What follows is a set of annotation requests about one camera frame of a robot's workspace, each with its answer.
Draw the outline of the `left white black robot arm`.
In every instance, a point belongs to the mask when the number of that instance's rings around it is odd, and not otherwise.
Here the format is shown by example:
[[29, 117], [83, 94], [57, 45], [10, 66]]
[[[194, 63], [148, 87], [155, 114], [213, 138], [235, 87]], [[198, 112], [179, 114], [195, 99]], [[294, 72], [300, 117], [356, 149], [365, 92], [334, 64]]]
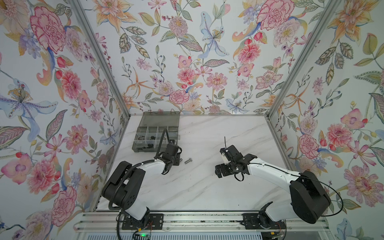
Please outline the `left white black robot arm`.
[[180, 164], [182, 148], [169, 143], [164, 152], [151, 160], [138, 164], [119, 163], [103, 187], [102, 197], [109, 201], [109, 210], [120, 211], [125, 216], [145, 225], [150, 210], [137, 200], [145, 177], [166, 175], [173, 166]]

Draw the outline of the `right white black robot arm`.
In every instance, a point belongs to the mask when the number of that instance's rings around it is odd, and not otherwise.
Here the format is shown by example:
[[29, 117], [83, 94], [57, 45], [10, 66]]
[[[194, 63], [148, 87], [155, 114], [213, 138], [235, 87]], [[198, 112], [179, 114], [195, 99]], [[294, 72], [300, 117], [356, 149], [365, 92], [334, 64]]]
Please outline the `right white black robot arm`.
[[282, 202], [270, 201], [257, 213], [256, 222], [263, 228], [288, 219], [299, 218], [315, 224], [331, 204], [331, 199], [316, 175], [286, 170], [269, 164], [255, 155], [242, 155], [231, 145], [220, 150], [223, 163], [215, 167], [218, 178], [240, 174], [262, 178], [289, 193], [290, 198]]

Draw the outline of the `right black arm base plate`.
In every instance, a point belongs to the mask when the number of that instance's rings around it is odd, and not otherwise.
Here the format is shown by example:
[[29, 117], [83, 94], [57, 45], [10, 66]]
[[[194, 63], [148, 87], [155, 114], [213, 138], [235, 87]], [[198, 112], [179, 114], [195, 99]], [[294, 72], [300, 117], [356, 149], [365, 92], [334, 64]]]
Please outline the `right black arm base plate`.
[[285, 221], [272, 221], [266, 214], [245, 213], [242, 214], [242, 225], [246, 230], [282, 230], [286, 228]]

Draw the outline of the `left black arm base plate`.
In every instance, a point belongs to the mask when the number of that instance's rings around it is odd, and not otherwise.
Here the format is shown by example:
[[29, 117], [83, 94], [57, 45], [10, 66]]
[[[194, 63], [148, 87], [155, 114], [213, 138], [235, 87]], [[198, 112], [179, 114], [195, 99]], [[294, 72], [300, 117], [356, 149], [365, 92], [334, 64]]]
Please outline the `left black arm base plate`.
[[124, 216], [122, 220], [122, 230], [162, 230], [164, 223], [164, 214], [149, 214], [142, 220], [133, 217]]

